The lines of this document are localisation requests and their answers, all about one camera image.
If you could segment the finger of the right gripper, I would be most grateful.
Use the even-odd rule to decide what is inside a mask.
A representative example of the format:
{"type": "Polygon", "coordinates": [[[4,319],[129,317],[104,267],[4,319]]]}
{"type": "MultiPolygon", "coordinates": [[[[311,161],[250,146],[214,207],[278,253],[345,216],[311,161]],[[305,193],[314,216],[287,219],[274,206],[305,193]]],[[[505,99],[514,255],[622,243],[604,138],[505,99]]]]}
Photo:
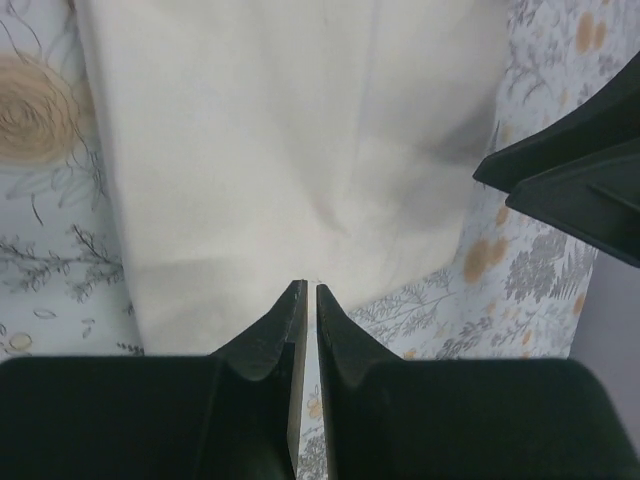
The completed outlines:
{"type": "Polygon", "coordinates": [[[544,130],[484,158],[473,178],[509,193],[521,181],[639,137],[639,59],[544,130]]]}
{"type": "Polygon", "coordinates": [[[638,267],[639,141],[528,178],[506,205],[638,267]]]}

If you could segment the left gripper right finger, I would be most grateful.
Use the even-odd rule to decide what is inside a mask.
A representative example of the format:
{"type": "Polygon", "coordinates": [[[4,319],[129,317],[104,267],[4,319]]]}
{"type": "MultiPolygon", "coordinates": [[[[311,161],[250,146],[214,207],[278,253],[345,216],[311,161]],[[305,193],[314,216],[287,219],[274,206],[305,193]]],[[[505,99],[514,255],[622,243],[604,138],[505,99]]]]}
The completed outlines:
{"type": "Polygon", "coordinates": [[[405,360],[316,290],[332,479],[626,479],[601,383],[564,359],[405,360]]]}

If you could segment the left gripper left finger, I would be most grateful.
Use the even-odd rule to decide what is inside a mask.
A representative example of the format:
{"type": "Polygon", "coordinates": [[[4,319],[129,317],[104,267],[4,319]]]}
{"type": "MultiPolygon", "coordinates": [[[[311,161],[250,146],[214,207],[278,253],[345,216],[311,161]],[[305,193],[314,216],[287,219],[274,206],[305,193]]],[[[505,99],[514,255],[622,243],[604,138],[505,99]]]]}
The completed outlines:
{"type": "Polygon", "coordinates": [[[5,479],[292,479],[307,285],[206,356],[21,357],[1,366],[5,479]]]}

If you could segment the cream white t shirt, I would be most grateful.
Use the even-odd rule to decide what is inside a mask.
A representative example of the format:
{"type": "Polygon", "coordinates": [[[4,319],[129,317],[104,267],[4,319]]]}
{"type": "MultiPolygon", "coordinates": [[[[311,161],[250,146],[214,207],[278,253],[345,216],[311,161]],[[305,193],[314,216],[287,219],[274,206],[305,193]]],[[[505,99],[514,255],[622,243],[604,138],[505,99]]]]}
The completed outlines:
{"type": "Polygon", "coordinates": [[[504,1],[79,1],[149,354],[209,353],[298,279],[342,306],[449,264],[504,1]]]}

